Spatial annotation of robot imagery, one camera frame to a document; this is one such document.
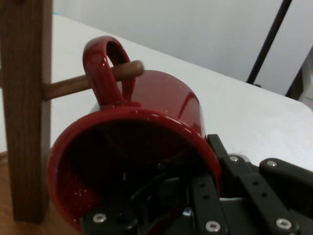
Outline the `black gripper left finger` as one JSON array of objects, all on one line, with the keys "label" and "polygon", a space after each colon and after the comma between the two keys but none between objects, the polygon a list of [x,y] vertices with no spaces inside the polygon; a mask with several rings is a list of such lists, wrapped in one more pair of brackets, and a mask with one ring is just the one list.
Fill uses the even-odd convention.
[{"label": "black gripper left finger", "polygon": [[211,176],[153,179],[131,196],[117,194],[80,218],[84,235],[226,235]]}]

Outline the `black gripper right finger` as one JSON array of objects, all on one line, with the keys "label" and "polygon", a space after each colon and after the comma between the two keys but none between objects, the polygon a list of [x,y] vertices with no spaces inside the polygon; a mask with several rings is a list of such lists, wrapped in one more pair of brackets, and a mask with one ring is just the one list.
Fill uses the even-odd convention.
[{"label": "black gripper right finger", "polygon": [[218,135],[207,135],[222,168],[221,206],[231,235],[311,235],[313,173],[277,158],[252,164],[228,154]]}]

